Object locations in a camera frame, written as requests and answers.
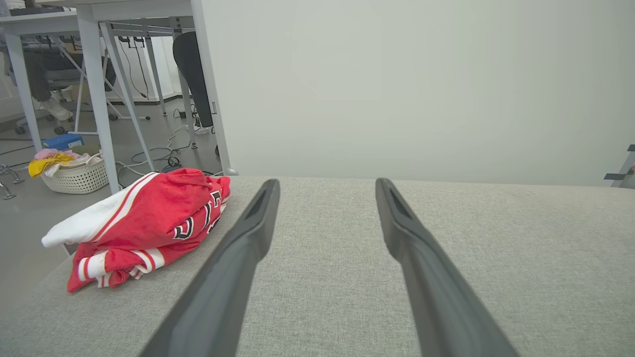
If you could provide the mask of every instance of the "white partition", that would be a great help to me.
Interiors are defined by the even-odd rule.
[[[206,1],[240,174],[609,185],[635,3]]]

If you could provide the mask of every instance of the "blue box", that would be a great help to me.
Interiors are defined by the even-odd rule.
[[[68,150],[77,145],[84,145],[84,139],[77,134],[64,134],[42,142],[42,147],[45,149],[58,149],[59,151]]]

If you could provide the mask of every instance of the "white woven basket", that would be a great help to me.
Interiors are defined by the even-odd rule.
[[[51,190],[70,194],[91,193],[108,184],[106,166],[103,160],[91,165],[81,165],[73,168],[61,166],[53,177],[46,175],[41,175],[40,177]]]

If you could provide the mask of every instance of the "pink cloth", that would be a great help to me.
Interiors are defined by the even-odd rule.
[[[42,150],[39,151],[39,153],[36,154],[35,159],[36,160],[44,160],[44,159],[52,158],[58,152],[62,152],[64,154],[72,157],[75,160],[77,160],[77,159],[79,159],[81,157],[81,155],[78,155],[78,154],[72,152],[71,150],[59,151],[58,149],[42,149]]]

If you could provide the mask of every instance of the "gray upholstered surface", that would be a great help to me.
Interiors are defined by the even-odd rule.
[[[69,261],[0,321],[0,356],[134,356],[264,178],[236,177],[210,237],[116,290],[68,294]],[[396,182],[522,356],[632,356],[635,191]],[[241,356],[418,354],[371,180],[281,178]]]

